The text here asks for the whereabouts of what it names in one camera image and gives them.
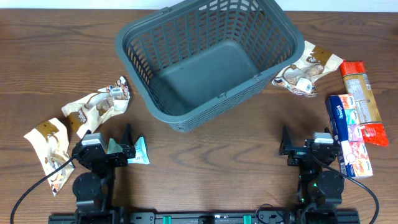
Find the blue Kleenex tissue pack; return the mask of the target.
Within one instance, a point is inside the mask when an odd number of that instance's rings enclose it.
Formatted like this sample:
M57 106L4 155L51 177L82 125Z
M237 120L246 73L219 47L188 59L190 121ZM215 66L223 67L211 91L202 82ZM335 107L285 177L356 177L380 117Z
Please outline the blue Kleenex tissue pack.
M331 95L326 100L326 109L334 139L341 146L338 153L340 171L354 179L372 176L373 168L361 132L354 96Z

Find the grey plastic basket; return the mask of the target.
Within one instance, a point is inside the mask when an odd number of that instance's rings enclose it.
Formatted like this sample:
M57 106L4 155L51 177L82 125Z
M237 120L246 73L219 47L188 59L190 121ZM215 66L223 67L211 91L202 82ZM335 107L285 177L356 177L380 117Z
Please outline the grey plastic basket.
M149 112L188 132L259 93L304 38L275 1L191 0L126 25L115 49Z

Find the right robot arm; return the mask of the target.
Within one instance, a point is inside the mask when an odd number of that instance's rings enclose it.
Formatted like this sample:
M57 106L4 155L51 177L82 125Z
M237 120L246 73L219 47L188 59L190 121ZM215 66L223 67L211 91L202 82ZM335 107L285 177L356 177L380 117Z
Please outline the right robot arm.
M344 178L323 170L337 157L340 145L330 130L314 133L303 146L294 146L286 126L282 129L279 155L287 156L288 166L299 168L299 205L284 215L286 223L337 223L336 207L342 203Z

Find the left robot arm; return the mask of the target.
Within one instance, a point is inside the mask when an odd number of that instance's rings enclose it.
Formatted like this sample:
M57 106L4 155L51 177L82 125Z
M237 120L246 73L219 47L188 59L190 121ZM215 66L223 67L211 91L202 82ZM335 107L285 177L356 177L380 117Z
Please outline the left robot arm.
M112 205L115 169L125 167L135 157L131 125L128 124L118 143L119 152L106 152L103 135L87 131L72 150L72 156L89 171L79 175L73 183L76 197L76 223L129 223L124 207Z

